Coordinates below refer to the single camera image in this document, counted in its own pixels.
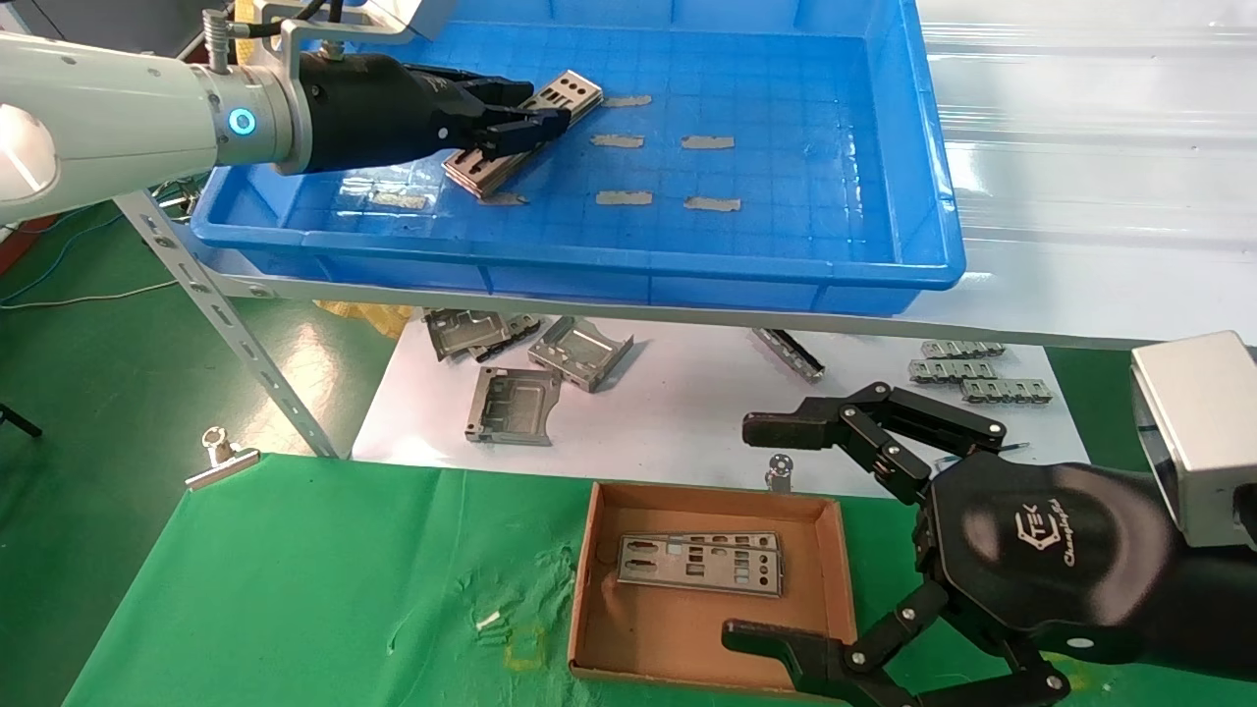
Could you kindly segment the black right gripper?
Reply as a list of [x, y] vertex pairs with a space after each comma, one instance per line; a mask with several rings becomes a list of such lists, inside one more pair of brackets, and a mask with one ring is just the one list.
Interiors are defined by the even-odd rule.
[[[887, 382], [742, 420], [748, 447], [838, 448], [900, 502], [926, 498], [941, 577], [1002, 625], [1126, 624], [1179, 551], [1155, 482], [1079, 462], [1002, 460], [993, 454], [1006, 434], [1002, 421]], [[929, 486], [931, 465], [901, 437], [962, 458], [992, 454], [957, 462]], [[854, 644], [732, 619], [724, 647], [778, 660], [794, 692], [848, 706], [1055, 706], [1068, 698], [1068, 678], [1024, 639], [1001, 643], [1006, 676], [919, 694], [892, 681], [886, 665], [947, 613], [949, 599], [939, 582], [923, 582]]]

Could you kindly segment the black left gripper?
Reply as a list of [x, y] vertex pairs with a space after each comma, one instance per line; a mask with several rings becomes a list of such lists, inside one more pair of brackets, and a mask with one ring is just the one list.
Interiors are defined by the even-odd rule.
[[[409, 164], [441, 148], [509, 157], [561, 137], [572, 121], [566, 108], [517, 108], [534, 96], [533, 83], [446, 67], [405, 67], [385, 54], [329, 60], [304, 53], [298, 81], [310, 118], [303, 174]], [[459, 86], [490, 106], [463, 116]]]

